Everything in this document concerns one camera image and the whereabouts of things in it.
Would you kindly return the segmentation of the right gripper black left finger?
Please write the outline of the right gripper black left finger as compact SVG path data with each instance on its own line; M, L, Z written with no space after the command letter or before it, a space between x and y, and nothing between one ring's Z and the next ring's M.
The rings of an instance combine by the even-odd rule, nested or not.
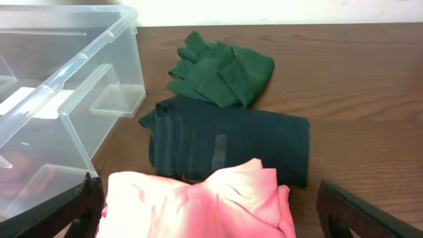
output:
M66 237L94 237L103 206L102 181L87 173L81 184L2 221L1 237L54 237L66 227Z

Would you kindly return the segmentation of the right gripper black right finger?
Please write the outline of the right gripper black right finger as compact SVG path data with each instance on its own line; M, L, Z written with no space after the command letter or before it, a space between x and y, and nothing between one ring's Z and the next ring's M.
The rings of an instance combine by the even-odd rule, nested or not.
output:
M422 237L421 230L327 180L320 183L316 210L326 238Z

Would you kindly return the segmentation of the pink shirt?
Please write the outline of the pink shirt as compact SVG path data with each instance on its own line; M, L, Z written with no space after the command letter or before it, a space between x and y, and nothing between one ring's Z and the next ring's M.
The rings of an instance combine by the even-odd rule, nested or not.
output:
M197 184L113 173L97 237L295 237L288 196L259 159Z

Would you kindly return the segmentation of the dark teal garment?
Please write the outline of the dark teal garment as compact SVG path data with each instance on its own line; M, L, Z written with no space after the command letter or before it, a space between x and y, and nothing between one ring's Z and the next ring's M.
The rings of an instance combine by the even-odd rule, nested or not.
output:
M151 132L149 162L160 176L205 180L257 158L276 170L278 184L307 187L306 118L177 96L158 102L139 123Z

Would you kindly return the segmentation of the green garment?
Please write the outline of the green garment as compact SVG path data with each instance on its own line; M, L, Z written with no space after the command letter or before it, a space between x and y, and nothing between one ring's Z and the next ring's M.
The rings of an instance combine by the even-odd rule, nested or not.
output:
M180 60L169 71L167 89L220 107L248 108L262 94L274 72L270 56L226 42L209 42L191 32L177 49Z

